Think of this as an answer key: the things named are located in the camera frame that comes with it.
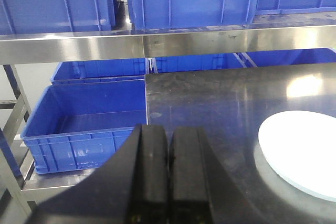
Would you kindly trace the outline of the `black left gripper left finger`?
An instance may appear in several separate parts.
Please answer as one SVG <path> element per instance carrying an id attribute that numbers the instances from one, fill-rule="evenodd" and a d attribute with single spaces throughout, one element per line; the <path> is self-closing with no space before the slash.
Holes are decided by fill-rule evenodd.
<path id="1" fill-rule="evenodd" d="M 77 185 L 39 204 L 27 223 L 166 223 L 167 139 L 137 125 L 119 150 Z"/>

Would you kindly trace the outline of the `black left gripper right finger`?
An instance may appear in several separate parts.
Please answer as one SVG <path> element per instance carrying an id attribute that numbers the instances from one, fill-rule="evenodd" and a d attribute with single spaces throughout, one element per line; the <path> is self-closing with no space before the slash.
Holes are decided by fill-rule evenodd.
<path id="1" fill-rule="evenodd" d="M 200 128 L 175 130 L 169 165 L 170 223 L 328 223 L 326 201 L 296 189 L 283 199 L 256 177 L 232 179 Z"/>

